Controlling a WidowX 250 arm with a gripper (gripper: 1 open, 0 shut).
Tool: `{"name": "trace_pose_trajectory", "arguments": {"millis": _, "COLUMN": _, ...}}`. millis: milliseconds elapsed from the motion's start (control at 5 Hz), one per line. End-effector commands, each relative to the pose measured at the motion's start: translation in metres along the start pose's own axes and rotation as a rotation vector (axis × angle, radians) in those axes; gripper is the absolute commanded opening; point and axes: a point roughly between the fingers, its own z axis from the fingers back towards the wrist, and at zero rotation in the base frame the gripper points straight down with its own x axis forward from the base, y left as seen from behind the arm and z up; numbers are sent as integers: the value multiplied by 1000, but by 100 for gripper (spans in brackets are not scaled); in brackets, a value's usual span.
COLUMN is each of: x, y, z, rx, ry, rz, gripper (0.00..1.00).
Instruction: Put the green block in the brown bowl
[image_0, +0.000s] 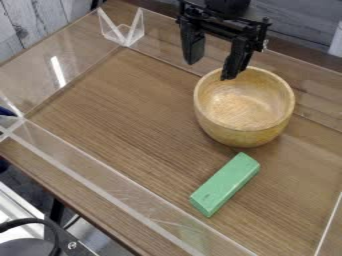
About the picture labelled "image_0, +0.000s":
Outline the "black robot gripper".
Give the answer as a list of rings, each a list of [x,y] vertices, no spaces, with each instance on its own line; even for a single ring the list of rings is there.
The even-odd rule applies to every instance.
[[[194,65],[204,55],[206,34],[231,42],[220,80],[232,80],[246,70],[252,50],[267,45],[271,21],[250,8],[251,0],[178,0],[183,58]]]

